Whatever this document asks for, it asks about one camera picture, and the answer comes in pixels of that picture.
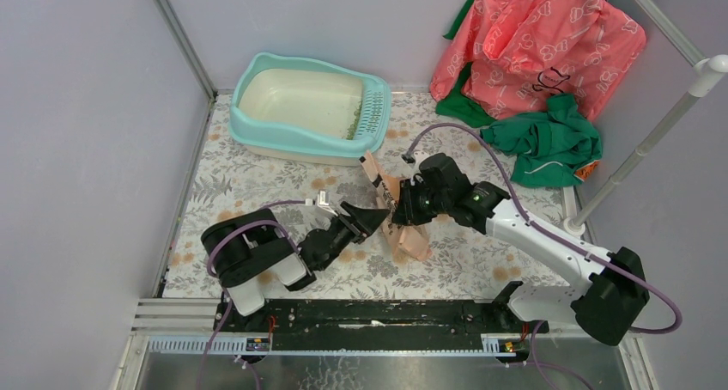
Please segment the pink cat litter bag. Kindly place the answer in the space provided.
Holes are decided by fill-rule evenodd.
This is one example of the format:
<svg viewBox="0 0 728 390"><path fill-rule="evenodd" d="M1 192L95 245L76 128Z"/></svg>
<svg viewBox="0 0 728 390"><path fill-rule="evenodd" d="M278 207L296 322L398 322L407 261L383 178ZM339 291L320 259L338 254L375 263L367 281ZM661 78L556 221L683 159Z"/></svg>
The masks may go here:
<svg viewBox="0 0 728 390"><path fill-rule="evenodd" d="M380 225L380 228L391 249L393 258L409 258L417 261L429 259L433 251L430 248L430 238L427 230L422 225L408 224L405 221L406 216L399 208L402 178L387 174L370 151L367 151L359 159L359 162L367 179L376 191L376 205L380 209L389 211L388 217Z"/></svg>

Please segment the teal litter box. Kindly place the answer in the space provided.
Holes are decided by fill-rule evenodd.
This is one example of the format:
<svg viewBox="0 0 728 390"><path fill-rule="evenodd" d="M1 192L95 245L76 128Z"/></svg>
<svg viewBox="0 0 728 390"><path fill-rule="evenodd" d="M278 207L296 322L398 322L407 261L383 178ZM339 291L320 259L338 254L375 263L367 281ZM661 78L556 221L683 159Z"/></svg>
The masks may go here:
<svg viewBox="0 0 728 390"><path fill-rule="evenodd" d="M228 130L257 155L351 167L381 147L391 104L378 76L260 52L234 90Z"/></svg>

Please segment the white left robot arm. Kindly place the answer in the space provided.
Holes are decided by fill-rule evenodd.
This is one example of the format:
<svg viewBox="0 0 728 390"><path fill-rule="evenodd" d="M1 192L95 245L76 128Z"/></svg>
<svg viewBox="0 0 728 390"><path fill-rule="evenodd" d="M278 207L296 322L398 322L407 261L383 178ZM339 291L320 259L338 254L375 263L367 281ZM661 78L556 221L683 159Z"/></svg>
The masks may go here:
<svg viewBox="0 0 728 390"><path fill-rule="evenodd" d="M234 320L247 331L266 319L258 275L271 271L287 290L297 291L316 280L350 244L361 244L379 229L387 209L364 209L343 202L328 227L313 229L296 243L272 208L293 204L275 202L205 229L200 241L208 255L207 271L216 278L234 306Z"/></svg>

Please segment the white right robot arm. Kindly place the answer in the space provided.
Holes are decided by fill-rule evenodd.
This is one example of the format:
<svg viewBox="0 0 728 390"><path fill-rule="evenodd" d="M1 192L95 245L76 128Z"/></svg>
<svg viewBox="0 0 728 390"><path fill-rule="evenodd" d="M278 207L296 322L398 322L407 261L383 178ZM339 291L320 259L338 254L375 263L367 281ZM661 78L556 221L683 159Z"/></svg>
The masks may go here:
<svg viewBox="0 0 728 390"><path fill-rule="evenodd" d="M487 181L470 182L448 155L402 157L414 173L399 183L395 224L419 226L447 215L527 253L567 282L510 283L492 309L497 327L512 332L525 321L552 320L577 325L602 344L620 344L650 298L637 253L594 246L521 212L509 192Z"/></svg>

